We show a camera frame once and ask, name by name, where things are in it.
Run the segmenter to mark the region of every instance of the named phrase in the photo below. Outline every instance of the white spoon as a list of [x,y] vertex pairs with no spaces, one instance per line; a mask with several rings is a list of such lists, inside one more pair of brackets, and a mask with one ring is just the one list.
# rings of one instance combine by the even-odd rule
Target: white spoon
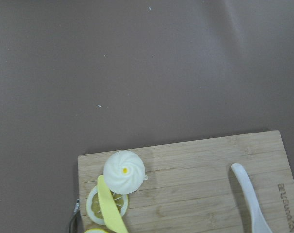
[[237,163],[232,164],[231,167],[244,193],[252,220],[252,233],[273,233],[262,215],[255,190],[245,168]]

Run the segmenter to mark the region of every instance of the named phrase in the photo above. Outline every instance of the cutting board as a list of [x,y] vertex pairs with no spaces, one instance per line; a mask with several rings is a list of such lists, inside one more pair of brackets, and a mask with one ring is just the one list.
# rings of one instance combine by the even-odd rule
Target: cutting board
[[[129,150],[142,158],[149,176],[129,195],[123,219],[130,233],[251,233],[232,163],[246,168],[272,231],[294,232],[294,181],[279,131]],[[113,153],[78,158],[85,230],[101,227],[88,218],[86,199]]]

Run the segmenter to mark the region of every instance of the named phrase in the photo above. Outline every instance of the gray table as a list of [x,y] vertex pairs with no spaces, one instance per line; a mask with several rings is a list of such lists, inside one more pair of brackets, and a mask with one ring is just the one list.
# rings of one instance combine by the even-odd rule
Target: gray table
[[0,0],[0,232],[66,232],[77,156],[280,130],[294,1]]

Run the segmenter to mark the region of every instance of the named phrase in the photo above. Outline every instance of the yellow knife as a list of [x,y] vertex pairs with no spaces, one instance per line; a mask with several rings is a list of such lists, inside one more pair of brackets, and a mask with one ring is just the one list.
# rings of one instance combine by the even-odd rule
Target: yellow knife
[[119,210],[113,200],[110,189],[104,181],[104,176],[97,179],[98,199],[104,222],[110,230],[116,233],[128,233]]

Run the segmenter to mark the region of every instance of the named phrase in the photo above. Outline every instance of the white swirled dome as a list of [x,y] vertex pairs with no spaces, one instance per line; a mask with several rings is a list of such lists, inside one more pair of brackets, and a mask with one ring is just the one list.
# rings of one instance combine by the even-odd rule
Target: white swirled dome
[[104,165],[104,181],[114,193],[132,193],[145,179],[143,161],[131,151],[123,150],[111,155]]

